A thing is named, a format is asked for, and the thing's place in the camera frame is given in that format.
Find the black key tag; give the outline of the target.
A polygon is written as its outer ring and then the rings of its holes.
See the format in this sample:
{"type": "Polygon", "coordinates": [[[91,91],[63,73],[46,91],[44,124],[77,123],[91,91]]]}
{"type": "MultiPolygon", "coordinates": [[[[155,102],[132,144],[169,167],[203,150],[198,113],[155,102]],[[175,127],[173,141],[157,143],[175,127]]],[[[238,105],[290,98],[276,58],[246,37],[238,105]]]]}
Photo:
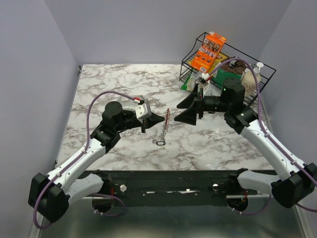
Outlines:
{"type": "Polygon", "coordinates": [[[165,146],[166,145],[166,141],[157,141],[156,145],[157,146],[165,146]]]}

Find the metal keyring coil red holder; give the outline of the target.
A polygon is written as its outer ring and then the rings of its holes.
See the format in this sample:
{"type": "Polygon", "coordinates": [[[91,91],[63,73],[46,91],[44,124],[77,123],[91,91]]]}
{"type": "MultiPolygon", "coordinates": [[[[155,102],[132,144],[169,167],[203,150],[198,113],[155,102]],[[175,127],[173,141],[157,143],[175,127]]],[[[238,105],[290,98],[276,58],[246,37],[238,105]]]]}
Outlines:
{"type": "Polygon", "coordinates": [[[170,109],[168,108],[165,113],[165,121],[163,123],[162,132],[159,136],[159,141],[165,141],[165,136],[168,132],[169,118],[170,118],[170,109]]]}

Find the small silver key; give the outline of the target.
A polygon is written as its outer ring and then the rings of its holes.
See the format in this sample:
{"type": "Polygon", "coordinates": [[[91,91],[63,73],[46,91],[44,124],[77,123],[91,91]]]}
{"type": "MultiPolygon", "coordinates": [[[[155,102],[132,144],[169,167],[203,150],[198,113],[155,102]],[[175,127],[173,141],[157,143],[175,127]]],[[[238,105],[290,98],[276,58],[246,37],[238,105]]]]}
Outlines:
{"type": "Polygon", "coordinates": [[[153,144],[157,143],[157,140],[153,136],[150,136],[150,138],[151,138],[153,144]]]}

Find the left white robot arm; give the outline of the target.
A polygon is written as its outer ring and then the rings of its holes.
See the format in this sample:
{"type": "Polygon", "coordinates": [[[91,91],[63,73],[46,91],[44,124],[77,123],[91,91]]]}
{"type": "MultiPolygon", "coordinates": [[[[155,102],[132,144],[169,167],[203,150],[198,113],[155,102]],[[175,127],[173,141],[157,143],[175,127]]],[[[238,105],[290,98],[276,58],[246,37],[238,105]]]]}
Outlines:
{"type": "Polygon", "coordinates": [[[86,179],[79,179],[79,176],[117,144],[121,132],[138,127],[145,132],[163,121],[164,117],[151,112],[145,101],[134,106],[118,101],[107,103],[100,124],[88,134],[83,147],[58,168],[46,175],[37,173],[32,178],[28,204],[34,209],[36,227],[40,227],[37,214],[54,223],[65,214],[72,202],[92,193],[106,195],[110,184],[101,176],[92,174],[86,179]]]}

